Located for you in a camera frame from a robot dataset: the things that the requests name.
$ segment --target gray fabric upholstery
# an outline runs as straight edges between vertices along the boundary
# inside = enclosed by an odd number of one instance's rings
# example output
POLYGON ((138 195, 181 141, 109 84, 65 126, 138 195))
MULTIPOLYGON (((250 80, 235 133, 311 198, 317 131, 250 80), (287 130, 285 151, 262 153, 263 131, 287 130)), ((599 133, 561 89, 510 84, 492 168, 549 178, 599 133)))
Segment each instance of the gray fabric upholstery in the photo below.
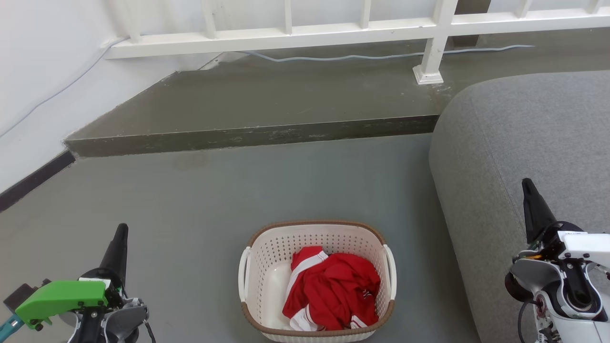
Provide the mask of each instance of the gray fabric upholstery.
MULTIPOLYGON (((534 181, 558 220, 610 233, 610 71, 465 89, 439 118, 430 167, 481 342, 518 342, 520 303, 503 281, 526 244, 521 179, 534 181)), ((523 321, 532 342, 531 311, 523 321)))

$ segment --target perforated basket wall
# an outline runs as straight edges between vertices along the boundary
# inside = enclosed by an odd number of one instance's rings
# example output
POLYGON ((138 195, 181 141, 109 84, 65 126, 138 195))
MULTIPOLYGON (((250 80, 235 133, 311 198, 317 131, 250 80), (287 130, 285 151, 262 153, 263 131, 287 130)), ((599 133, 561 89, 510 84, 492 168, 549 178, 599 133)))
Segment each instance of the perforated basket wall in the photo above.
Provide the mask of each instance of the perforated basket wall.
POLYGON ((256 233, 248 243, 251 247, 246 267, 246 301, 242 303, 248 321, 267 338, 277 342, 354 342, 372 335, 389 319, 393 300, 389 260, 385 242, 373 228, 352 222, 293 222, 271 225, 256 233), (303 247, 321 245, 327 254, 351 253, 373 263, 381 279, 376 299, 379 321, 366 328, 340 331, 292 331, 267 328, 261 323, 264 303, 264 282, 268 271, 282 261, 291 261, 292 254, 303 247))

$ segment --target laundry basket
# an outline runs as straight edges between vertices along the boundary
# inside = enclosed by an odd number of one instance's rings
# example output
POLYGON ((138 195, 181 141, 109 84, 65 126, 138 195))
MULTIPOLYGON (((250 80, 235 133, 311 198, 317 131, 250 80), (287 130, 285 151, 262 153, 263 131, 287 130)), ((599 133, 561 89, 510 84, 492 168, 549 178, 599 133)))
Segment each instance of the laundry basket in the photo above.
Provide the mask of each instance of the laundry basket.
POLYGON ((246 319, 267 338, 286 343, 346 343, 371 336, 389 319, 396 296, 396 265, 381 234, 367 225, 338 221, 279 223, 250 239, 239 262, 238 282, 246 319), (375 301, 377 323, 337 331, 291 329, 282 309, 292 254, 313 245, 322 246, 327 254, 351 253, 373 263, 381 279, 375 301))

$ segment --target basket bottom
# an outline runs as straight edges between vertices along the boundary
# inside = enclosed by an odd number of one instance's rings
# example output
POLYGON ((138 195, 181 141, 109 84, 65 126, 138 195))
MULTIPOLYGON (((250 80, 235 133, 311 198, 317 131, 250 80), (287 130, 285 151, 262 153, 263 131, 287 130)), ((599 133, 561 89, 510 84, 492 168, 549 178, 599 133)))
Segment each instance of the basket bottom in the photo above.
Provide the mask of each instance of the basket bottom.
POLYGON ((263 326, 293 330, 290 320, 282 313, 291 273, 290 261, 279 262, 267 270, 260 298, 260 324, 263 326))

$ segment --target white railing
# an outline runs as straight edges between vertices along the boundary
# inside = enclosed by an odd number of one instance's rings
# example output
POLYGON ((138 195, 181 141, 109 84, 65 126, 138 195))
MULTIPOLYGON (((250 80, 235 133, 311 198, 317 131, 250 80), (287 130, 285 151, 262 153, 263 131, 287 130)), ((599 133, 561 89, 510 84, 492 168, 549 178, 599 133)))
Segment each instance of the white railing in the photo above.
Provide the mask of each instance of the white railing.
POLYGON ((124 0, 121 16, 130 39, 113 46, 107 58, 247 51, 303 46, 388 42, 427 38, 422 64, 413 68, 419 84, 442 83, 440 60, 449 36, 547 31, 610 26, 610 6, 590 0, 582 9, 530 11, 520 0, 515 12, 454 15, 458 0, 437 0, 430 18, 370 21, 371 1, 362 1, 359 23, 293 26, 291 0, 284 0, 282 28, 217 31, 210 0, 201 0, 206 32, 140 35, 133 8, 124 0))

